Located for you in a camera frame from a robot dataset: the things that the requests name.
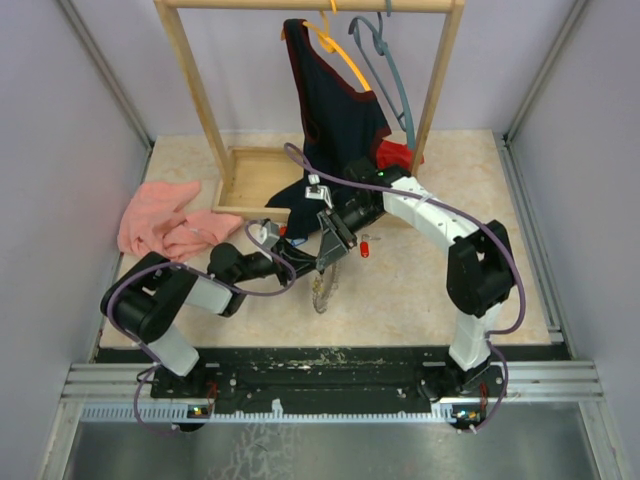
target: marble table surface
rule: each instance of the marble table surface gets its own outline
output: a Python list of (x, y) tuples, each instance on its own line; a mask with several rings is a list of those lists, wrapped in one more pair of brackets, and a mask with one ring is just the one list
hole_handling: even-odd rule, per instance
[[(302, 145), (302, 135), (224, 135), (226, 145), (281, 146), (285, 141)], [(394, 133), (390, 139), (402, 140)], [(524, 324), (515, 333), (494, 338), (497, 344), (548, 344), (545, 313), (538, 297), (500, 158), (490, 131), (433, 131), (425, 148), (420, 182), (442, 201), (480, 220), (498, 219), (508, 229), (527, 295)], [(202, 191), (187, 211), (209, 208), (218, 184), (218, 172), (204, 136), (164, 136), (155, 145), (146, 181), (202, 181)], [(176, 324), (195, 346), (370, 346), (444, 345), (453, 339), (455, 307), (445, 289), (446, 258), (411, 228), (371, 226), (366, 233), (381, 240), (370, 242), (370, 256), (357, 251), (342, 260), (337, 290), (326, 313), (317, 314), (311, 301), (314, 274), (275, 298), (247, 298), (231, 318), (222, 318), (184, 306)], [(229, 241), (243, 253), (255, 251), (242, 229)], [(317, 235), (303, 245), (316, 253)], [(209, 252), (191, 259), (190, 265), (206, 269)], [(120, 275), (137, 259), (125, 255)], [(256, 280), (246, 289), (273, 291), (275, 279)], [(498, 328), (513, 323), (518, 313), (515, 289), (502, 309)], [(131, 347), (131, 341), (108, 322), (101, 347)]]

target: wooden frame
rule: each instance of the wooden frame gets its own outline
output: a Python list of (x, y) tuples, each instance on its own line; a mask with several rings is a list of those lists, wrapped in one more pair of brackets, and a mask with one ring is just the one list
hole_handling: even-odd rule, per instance
[[(291, 162), (281, 148), (226, 149), (177, 9), (331, 10), (330, 0), (154, 1), (220, 171), (220, 184), (213, 209), (221, 213), (241, 215), (245, 219), (269, 217), (278, 222), (286, 221), (288, 209), (265, 208), (263, 205), (274, 193), (301, 177), (300, 167)], [(392, 3), (394, 12), (446, 15), (416, 134), (416, 149), (411, 160), (411, 171), (414, 174), (420, 165), (431, 129), (464, 2), (465, 0), (393, 0)], [(384, 12), (387, 9), (385, 0), (338, 0), (337, 3), (340, 11)]]

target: clothes hanger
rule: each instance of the clothes hanger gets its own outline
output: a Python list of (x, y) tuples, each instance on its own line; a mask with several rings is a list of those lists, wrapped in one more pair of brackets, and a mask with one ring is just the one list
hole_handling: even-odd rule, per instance
[[(387, 17), (389, 16), (391, 16), (391, 0), (387, 0)], [(373, 67), (373, 64), (371, 63), (366, 53), (364, 52), (364, 49), (362, 48), (362, 42), (360, 40), (360, 28), (358, 25), (358, 21), (363, 22), (365, 26), (368, 27), (369, 30), (371, 30), (371, 37), (373, 39), (373, 48), (375, 49), (378, 55), (385, 57), (385, 59), (387, 60), (389, 69), (393, 74), (393, 80), (396, 84), (398, 94), (400, 95), (400, 102), (402, 103), (401, 112), (399, 112), (398, 109), (396, 108), (395, 104), (393, 103), (393, 100), (391, 99), (391, 96), (389, 95), (389, 92), (387, 91), (386, 87), (382, 83), (382, 80), (380, 79), (378, 72), (376, 72), (375, 68)], [(409, 107), (407, 93), (405, 92), (402, 79), (400, 78), (400, 73), (398, 72), (398, 68), (396, 67), (395, 62), (393, 61), (393, 57), (391, 56), (391, 51), (389, 50), (389, 46), (387, 45), (387, 42), (385, 42), (382, 39), (382, 27), (383, 27), (383, 22), (382, 22), (382, 15), (380, 14), (380, 12), (378, 12), (378, 28), (377, 29), (365, 17), (358, 15), (354, 17), (353, 20), (351, 20), (351, 23), (349, 24), (349, 34), (353, 35), (353, 40), (356, 42), (356, 45), (358, 46), (358, 50), (360, 50), (360, 53), (364, 57), (365, 62), (367, 62), (367, 66), (369, 67), (369, 70), (371, 70), (371, 73), (373, 73), (373, 76), (375, 77), (376, 82), (378, 82), (378, 85), (380, 86), (380, 89), (382, 90), (384, 97), (387, 99), (387, 103), (389, 103), (389, 106), (391, 107), (391, 110), (393, 111), (393, 114), (396, 117), (396, 120), (398, 121), (400, 128), (402, 129), (403, 132), (407, 134), (407, 148), (409, 148), (409, 150), (414, 150), (416, 147), (416, 136), (415, 136), (415, 129), (413, 125), (413, 116), (411, 115), (411, 108)]]
[[(331, 9), (334, 10), (334, 7), (335, 0), (331, 0)], [(353, 60), (351, 60), (351, 57), (347, 55), (342, 47), (340, 47), (340, 45), (338, 45), (338, 43), (329, 36), (329, 19), (327, 18), (327, 15), (323, 11), (320, 11), (320, 16), (322, 17), (324, 30), (321, 30), (319, 27), (315, 26), (313, 23), (307, 20), (302, 22), (302, 25), (313, 31), (318, 36), (318, 42), (328, 53), (337, 53), (338, 55), (340, 55), (345, 63), (349, 66), (349, 68), (353, 71), (354, 75), (362, 85), (362, 88), (364, 88), (365, 92), (369, 92), (371, 90), (371, 87), (369, 86), (366, 78), (364, 78), (364, 75), (362, 75), (360, 69), (356, 66)], [(282, 33), (280, 34), (280, 40), (284, 40), (284, 30), (282, 30)]]

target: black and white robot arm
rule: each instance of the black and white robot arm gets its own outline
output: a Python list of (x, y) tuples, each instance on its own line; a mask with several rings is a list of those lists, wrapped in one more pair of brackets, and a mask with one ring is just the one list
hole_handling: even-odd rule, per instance
[[(327, 204), (318, 213), (322, 241), (317, 256), (292, 247), (280, 237), (278, 226), (266, 220), (258, 235), (264, 252), (243, 255), (231, 244), (216, 246), (207, 269), (215, 281), (188, 269), (158, 270), (132, 282), (122, 292), (113, 309), (113, 320), (139, 338), (165, 368), (178, 376), (186, 376), (196, 365), (198, 353), (173, 324), (183, 304), (231, 316), (246, 296), (235, 288), (238, 283), (271, 275), (283, 286), (294, 280), (291, 272), (266, 252), (284, 258), (295, 269), (296, 278), (312, 271), (324, 271), (357, 246), (359, 230), (388, 213), (409, 223), (448, 255), (447, 292), (457, 307), (456, 333), (449, 357), (461, 372), (460, 378), (469, 378), (467, 373), (486, 368), (490, 356), (486, 332), (492, 328), (514, 285), (509, 267), (495, 244), (468, 220), (426, 202), (433, 196), (399, 167), (378, 171), (365, 160), (353, 162), (346, 173), (354, 181), (414, 192), (422, 200), (387, 192), (353, 190), (346, 204), (334, 208), (327, 187), (314, 180), (307, 188), (307, 198), (324, 200)], [(510, 250), (505, 228), (495, 220), (486, 226)], [(122, 282), (163, 262), (167, 259), (155, 253), (143, 258), (105, 294), (102, 312), (106, 314), (107, 304)]]

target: blue hanger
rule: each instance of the blue hanger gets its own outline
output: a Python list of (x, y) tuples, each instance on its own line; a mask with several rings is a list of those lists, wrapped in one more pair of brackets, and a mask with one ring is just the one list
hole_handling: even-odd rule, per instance
[[(387, 16), (390, 16), (390, 15), (391, 15), (391, 0), (387, 0)], [(393, 74), (393, 80), (396, 83), (396, 88), (398, 89), (398, 94), (400, 95), (400, 101), (402, 103), (401, 112), (398, 112), (398, 109), (394, 105), (393, 100), (391, 100), (391, 96), (389, 95), (389, 92), (387, 91), (382, 81), (380, 80), (380, 76), (378, 75), (378, 72), (375, 71), (375, 69), (373, 68), (373, 65), (371, 64), (371, 61), (369, 60), (367, 55), (364, 53), (364, 50), (362, 48), (362, 42), (360, 40), (360, 28), (358, 26), (358, 20), (362, 21), (367, 27), (369, 27), (369, 30), (371, 30), (371, 37), (373, 39), (373, 48), (375, 48), (376, 53), (378, 55), (385, 57), (387, 60), (387, 63), (389, 64), (389, 69)], [(387, 42), (385, 42), (382, 39), (383, 23), (382, 23), (382, 15), (380, 14), (380, 12), (378, 12), (378, 26), (379, 28), (376, 29), (369, 20), (367, 20), (365, 17), (361, 15), (358, 15), (356, 17), (353, 17), (353, 20), (351, 20), (351, 23), (349, 24), (349, 35), (353, 35), (353, 40), (356, 42), (356, 45), (358, 46), (358, 50), (360, 50), (360, 53), (364, 57), (365, 62), (367, 62), (367, 65), (369, 66), (369, 70), (371, 70), (371, 73), (373, 73), (373, 76), (378, 82), (378, 85), (380, 86), (382, 93), (387, 99), (387, 102), (389, 103), (389, 106), (391, 107), (391, 110), (393, 111), (393, 114), (395, 115), (396, 120), (400, 125), (400, 128), (402, 129), (403, 132), (407, 134), (407, 147), (409, 148), (409, 150), (414, 150), (416, 147), (416, 135), (415, 135), (415, 130), (413, 126), (413, 117), (411, 116), (411, 108), (409, 107), (409, 101), (407, 100), (407, 93), (404, 90), (404, 85), (402, 84), (400, 73), (398, 72), (398, 68), (396, 67), (395, 62), (393, 61), (393, 57), (391, 56), (391, 51), (389, 50), (389, 46), (387, 45)]]

